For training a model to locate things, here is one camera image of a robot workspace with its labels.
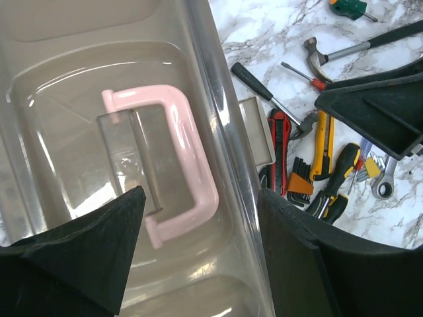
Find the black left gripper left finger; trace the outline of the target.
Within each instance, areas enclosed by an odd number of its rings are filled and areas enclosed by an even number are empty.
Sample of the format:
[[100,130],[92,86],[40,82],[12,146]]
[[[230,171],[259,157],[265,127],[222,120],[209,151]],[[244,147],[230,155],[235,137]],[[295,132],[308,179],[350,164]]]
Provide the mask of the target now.
[[2,247],[1,315],[118,315],[145,202],[137,186],[82,217]]

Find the beige toolbox with clear lid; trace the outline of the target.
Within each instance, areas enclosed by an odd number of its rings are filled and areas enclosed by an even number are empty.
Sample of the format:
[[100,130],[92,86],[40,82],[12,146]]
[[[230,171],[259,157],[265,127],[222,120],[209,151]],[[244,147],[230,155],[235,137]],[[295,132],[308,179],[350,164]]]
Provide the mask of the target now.
[[116,316],[273,316],[260,184],[207,1],[1,2],[11,244],[141,186]]

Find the yellow black utility knife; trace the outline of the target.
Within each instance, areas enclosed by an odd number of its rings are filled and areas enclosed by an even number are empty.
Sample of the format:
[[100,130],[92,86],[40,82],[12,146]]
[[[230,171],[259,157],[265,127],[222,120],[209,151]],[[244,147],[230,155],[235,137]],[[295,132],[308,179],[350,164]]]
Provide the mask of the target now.
[[318,115],[315,155],[310,171],[310,179],[315,182],[326,180],[332,173],[334,143],[334,118],[321,110]]

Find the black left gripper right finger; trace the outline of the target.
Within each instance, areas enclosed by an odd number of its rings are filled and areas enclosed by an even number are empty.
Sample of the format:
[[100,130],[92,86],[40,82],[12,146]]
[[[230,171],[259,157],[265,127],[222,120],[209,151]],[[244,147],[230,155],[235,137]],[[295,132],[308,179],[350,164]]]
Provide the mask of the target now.
[[271,190],[258,221],[277,316],[421,316],[422,249],[360,238]]

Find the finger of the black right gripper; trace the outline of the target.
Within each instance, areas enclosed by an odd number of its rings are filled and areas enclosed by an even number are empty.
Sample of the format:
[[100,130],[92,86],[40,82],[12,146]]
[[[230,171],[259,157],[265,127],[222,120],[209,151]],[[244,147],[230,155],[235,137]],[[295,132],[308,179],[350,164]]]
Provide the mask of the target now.
[[315,101],[397,160],[422,155],[422,59],[327,85]]

